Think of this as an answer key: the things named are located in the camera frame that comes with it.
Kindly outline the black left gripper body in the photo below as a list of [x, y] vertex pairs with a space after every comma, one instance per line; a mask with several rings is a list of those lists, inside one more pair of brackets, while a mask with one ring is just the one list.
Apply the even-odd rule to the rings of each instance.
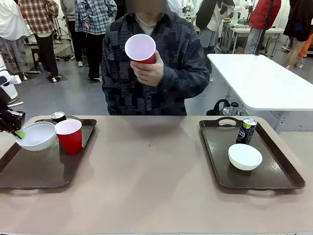
[[0, 112], [0, 131], [13, 133], [21, 129], [25, 120], [25, 112], [4, 110]]

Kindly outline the person's left hand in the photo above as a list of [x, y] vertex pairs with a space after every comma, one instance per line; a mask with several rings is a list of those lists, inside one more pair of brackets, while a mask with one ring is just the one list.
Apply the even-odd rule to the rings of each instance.
[[155, 51], [155, 56], [156, 62], [154, 64], [130, 62], [131, 68], [141, 84], [157, 87], [161, 82], [164, 74], [164, 63], [157, 50]]

